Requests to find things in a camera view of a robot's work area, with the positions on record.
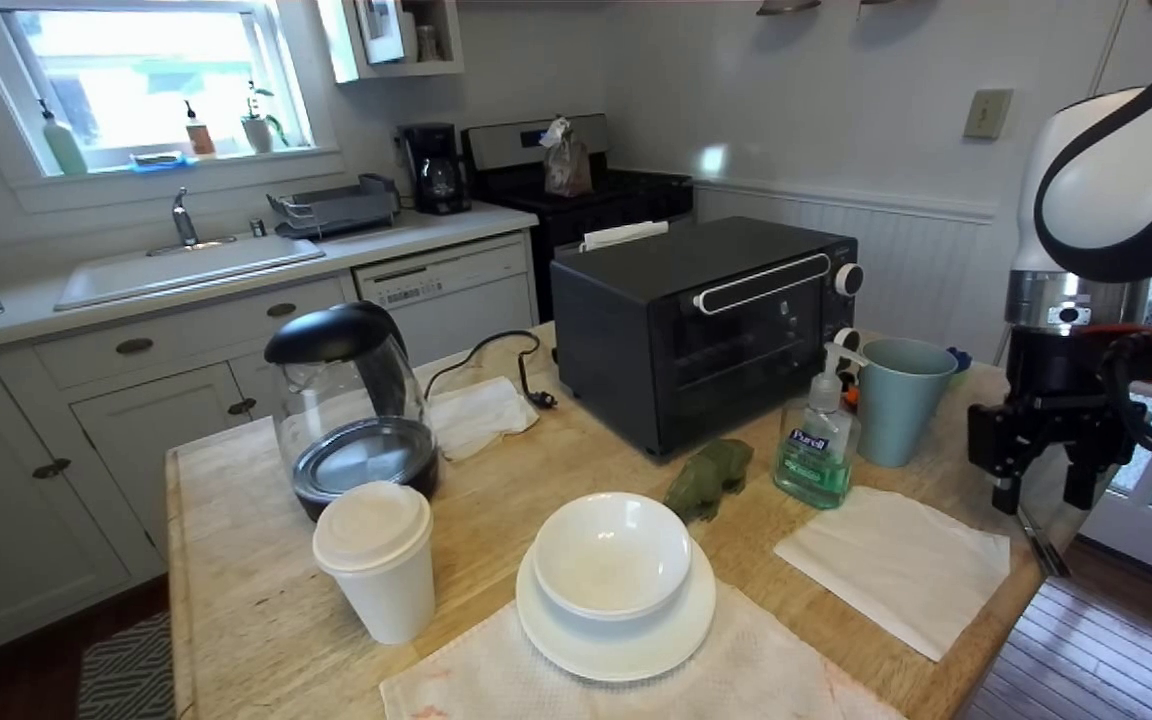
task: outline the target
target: toaster oven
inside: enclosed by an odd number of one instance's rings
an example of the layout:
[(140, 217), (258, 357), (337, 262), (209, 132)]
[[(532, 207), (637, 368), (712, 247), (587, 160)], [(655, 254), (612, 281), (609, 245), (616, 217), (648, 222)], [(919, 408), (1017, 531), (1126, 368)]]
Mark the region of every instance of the toaster oven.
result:
[(557, 254), (562, 380), (663, 460), (804, 391), (858, 292), (858, 238), (765, 219)]

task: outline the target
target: kitchen sink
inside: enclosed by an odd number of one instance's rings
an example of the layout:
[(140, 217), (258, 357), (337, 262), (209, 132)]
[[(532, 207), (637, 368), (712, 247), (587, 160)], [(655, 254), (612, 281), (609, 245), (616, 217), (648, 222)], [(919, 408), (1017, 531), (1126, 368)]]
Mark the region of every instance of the kitchen sink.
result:
[(279, 262), (305, 262), (315, 254), (324, 254), (324, 247), (309, 238), (283, 238), (283, 234), (209, 238), (197, 247), (107, 254), (107, 258), (77, 262), (69, 271), (55, 310), (131, 298), (131, 295), (147, 295), (163, 288), (209, 282), (220, 277), (246, 277), (246, 271), (279, 269)]

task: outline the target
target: stacked plates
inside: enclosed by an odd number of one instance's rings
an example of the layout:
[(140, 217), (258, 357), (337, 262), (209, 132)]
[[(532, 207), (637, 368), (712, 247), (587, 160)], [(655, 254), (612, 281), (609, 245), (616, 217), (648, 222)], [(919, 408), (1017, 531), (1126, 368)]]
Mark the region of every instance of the stacked plates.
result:
[(557, 668), (637, 685), (679, 668), (709, 632), (715, 575), (655, 500), (596, 493), (551, 512), (519, 572), (518, 612)]

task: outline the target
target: white bowl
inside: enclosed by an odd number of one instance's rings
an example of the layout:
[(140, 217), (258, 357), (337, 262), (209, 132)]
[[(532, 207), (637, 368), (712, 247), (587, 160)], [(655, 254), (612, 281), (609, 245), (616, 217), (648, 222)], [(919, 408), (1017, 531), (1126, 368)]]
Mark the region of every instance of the white bowl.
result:
[(694, 537), (652, 495), (596, 493), (557, 507), (535, 531), (541, 592), (596, 623), (652, 617), (694, 567)]

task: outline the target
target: light switch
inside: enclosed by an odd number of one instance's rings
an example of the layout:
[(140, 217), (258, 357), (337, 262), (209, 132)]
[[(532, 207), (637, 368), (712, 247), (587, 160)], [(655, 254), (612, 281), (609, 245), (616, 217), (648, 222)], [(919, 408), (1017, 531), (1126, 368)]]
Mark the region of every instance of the light switch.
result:
[(1000, 140), (1010, 124), (1010, 105), (1013, 105), (1010, 89), (977, 91), (967, 124), (966, 124), (966, 140), (983, 140), (983, 142)]

